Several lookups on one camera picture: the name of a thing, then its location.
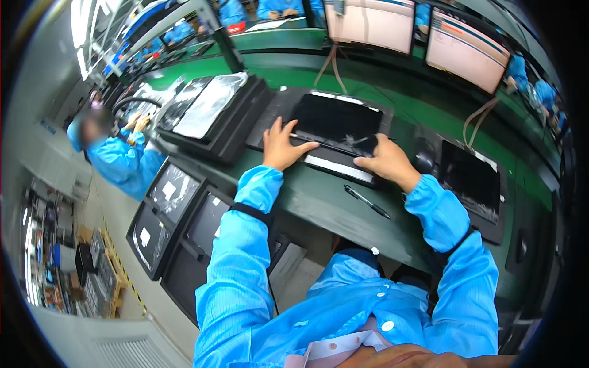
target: white paper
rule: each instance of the white paper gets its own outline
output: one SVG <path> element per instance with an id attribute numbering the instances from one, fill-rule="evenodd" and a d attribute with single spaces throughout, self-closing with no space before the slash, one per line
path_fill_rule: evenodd
<path id="1" fill-rule="evenodd" d="M 176 187 L 174 184 L 167 182 L 164 187 L 161 189 L 162 192 L 166 195 L 166 201 L 169 201 L 172 197 L 172 194 L 176 191 Z"/>
<path id="2" fill-rule="evenodd" d="M 139 235 L 139 238 L 141 239 L 141 245 L 145 248 L 147 247 L 147 243 L 149 243 L 151 235 L 146 228 L 143 228 L 143 230 L 141 231 L 141 235 Z"/>
<path id="3" fill-rule="evenodd" d="M 289 21 L 288 19 L 280 19 L 278 21 L 258 23 L 255 26 L 248 29 L 246 32 L 259 31 L 261 29 L 270 29 L 270 28 L 280 27 L 281 25 L 283 25 L 284 23 L 286 23 L 288 21 Z"/>

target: computer mouse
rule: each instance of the computer mouse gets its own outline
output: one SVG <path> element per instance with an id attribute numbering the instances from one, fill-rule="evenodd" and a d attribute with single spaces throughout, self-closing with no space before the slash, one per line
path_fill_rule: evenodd
<path id="1" fill-rule="evenodd" d="M 416 138 L 413 145 L 415 156 L 413 157 L 413 167 L 420 174 L 431 174 L 436 162 L 436 151 L 433 145 L 425 138 Z"/>

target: pen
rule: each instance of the pen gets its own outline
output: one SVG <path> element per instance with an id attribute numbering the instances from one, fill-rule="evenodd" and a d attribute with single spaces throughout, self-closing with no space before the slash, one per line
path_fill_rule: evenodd
<path id="1" fill-rule="evenodd" d="M 376 204 L 374 204 L 374 203 L 370 202 L 369 200 L 367 200 L 366 198 L 362 197 L 362 195 L 360 193 L 358 193 L 357 191 L 355 191 L 354 189 L 352 189 L 351 186 L 344 184 L 343 189 L 346 192 L 348 192 L 352 197 L 366 203 L 368 205 L 368 207 L 375 210 L 376 213 L 378 213 L 382 217 L 388 218 L 389 220 L 391 219 L 391 217 L 382 208 L 378 207 Z"/>

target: black wristband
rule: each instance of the black wristband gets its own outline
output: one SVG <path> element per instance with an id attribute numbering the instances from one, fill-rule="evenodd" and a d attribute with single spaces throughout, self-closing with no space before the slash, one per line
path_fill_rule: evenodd
<path id="1" fill-rule="evenodd" d="M 272 227 L 272 222 L 274 220 L 272 216 L 270 216 L 270 214 L 265 214 L 264 212 L 258 210 L 257 208 L 253 208 L 250 205 L 243 203 L 234 203 L 233 206 L 229 207 L 228 209 L 228 211 L 231 210 L 243 212 L 245 214 L 252 216 L 253 218 L 260 220 L 266 225 L 268 230 L 270 230 L 270 228 Z"/>

